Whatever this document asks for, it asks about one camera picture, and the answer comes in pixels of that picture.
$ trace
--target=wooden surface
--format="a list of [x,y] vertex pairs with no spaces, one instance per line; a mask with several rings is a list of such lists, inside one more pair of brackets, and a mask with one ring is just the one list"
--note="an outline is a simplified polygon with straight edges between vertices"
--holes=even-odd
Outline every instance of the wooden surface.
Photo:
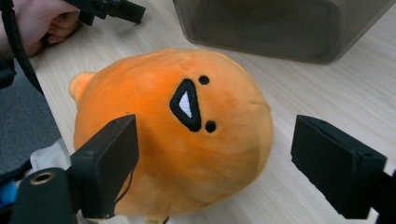
[[[68,84],[79,72],[98,71],[114,61],[164,48],[220,51],[254,76],[275,124],[269,163],[253,184],[202,212],[169,223],[375,223],[345,220],[290,161],[296,115],[324,119],[361,140],[396,169],[396,6],[340,60],[328,65],[298,63],[227,49],[194,45],[182,34],[171,0],[136,0],[147,8],[133,25],[107,17],[82,26],[61,45],[32,61],[61,134],[72,152],[76,106]],[[114,217],[104,223],[144,223],[142,217]]]

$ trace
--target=black beak outline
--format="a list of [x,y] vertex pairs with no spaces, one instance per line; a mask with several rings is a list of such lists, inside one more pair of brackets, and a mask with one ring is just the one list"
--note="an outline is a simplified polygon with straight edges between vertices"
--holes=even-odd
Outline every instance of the black beak outline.
[[[190,113],[186,113],[183,108],[180,107],[180,101],[186,96],[188,97],[190,105]],[[190,131],[198,132],[201,129],[201,114],[198,106],[198,96],[195,85],[190,79],[184,79],[177,87],[169,106],[177,119]]]

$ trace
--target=stuffed toy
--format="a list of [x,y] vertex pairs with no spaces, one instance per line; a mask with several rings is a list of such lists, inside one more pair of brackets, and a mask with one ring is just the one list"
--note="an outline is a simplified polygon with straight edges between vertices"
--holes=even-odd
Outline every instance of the stuffed toy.
[[76,149],[111,120],[136,116],[140,158],[117,215],[196,212],[251,183],[269,157],[270,107],[254,79],[220,53],[163,49],[125,58],[75,76],[69,91]]

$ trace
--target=gray container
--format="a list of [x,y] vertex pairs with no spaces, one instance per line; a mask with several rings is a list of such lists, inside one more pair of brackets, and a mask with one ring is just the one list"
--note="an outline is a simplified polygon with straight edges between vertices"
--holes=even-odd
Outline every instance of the gray container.
[[194,43],[331,63],[396,0],[173,0]]

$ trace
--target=black bracket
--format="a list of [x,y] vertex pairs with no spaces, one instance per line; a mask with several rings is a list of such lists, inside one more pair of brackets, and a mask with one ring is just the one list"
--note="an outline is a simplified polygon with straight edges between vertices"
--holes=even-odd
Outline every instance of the black bracket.
[[23,179],[10,223],[71,224],[80,209],[86,218],[114,217],[138,158],[135,117],[110,121],[71,156],[67,171],[49,168]]
[[292,162],[343,217],[396,223],[396,172],[383,172],[387,158],[330,123],[297,116]]
[[142,21],[146,8],[127,0],[65,0],[81,9],[79,20],[87,25],[93,24],[94,17],[104,20],[106,15],[131,21],[136,24]]

